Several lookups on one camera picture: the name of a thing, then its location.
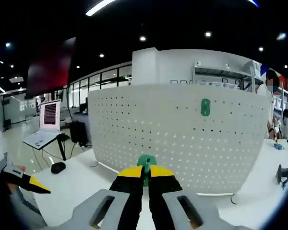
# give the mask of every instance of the white floor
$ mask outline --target white floor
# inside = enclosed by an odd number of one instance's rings
[[[23,123],[3,134],[14,164],[24,165],[28,174],[34,174],[41,168],[48,167],[45,161],[49,165],[61,161],[45,152],[44,160],[41,156],[42,152],[37,150],[35,150],[35,157],[32,148],[22,143],[22,135],[28,132],[30,132],[30,125]],[[279,164],[282,164],[284,168],[288,167],[288,144],[285,142],[281,142],[281,144],[285,146],[285,150],[276,150],[271,141],[265,142],[253,171],[238,192],[239,203],[237,205],[231,203],[229,196],[202,198],[214,203],[219,209],[221,218],[227,222],[259,229],[275,211],[288,190],[288,186],[283,190],[280,185],[276,185],[274,178]],[[67,157],[70,155],[72,146],[73,143],[68,140],[66,142]],[[45,150],[56,157],[61,157],[57,142],[51,143]],[[83,150],[79,146],[75,146],[72,155],[76,156],[81,152]],[[108,170],[101,170],[101,172],[103,176],[113,174]]]

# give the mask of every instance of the white desk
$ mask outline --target white desk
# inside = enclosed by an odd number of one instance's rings
[[[218,207],[221,218],[233,225],[258,229],[273,213],[284,195],[280,185],[276,185],[274,176],[278,164],[288,167],[288,144],[284,140],[280,143],[285,150],[276,150],[272,140],[264,141],[254,168],[238,193],[238,205],[231,204],[229,196],[204,197]],[[59,174],[54,175],[50,169],[45,169],[34,175],[51,190],[50,195],[34,194],[40,212],[49,226],[57,226],[69,220],[76,206],[98,190],[109,189],[117,176],[102,165],[90,168],[96,165],[92,150],[65,163],[66,169]],[[155,229],[149,212],[147,188],[144,189],[137,229]]]

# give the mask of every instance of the monitor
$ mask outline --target monitor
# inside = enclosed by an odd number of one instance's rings
[[[27,98],[62,89],[68,84],[75,40],[71,38],[63,44],[41,46],[29,67]]]
[[[40,129],[43,131],[60,131],[61,100],[42,103],[40,105]]]

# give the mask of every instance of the laptop screen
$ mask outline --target laptop screen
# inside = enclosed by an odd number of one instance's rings
[[[52,101],[40,106],[40,128],[44,131],[60,131],[61,101]]]

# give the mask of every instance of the black speaker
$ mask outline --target black speaker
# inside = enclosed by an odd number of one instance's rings
[[[71,139],[73,143],[79,143],[83,146],[87,143],[87,135],[85,124],[83,122],[74,121],[69,124],[69,129],[71,132]]]

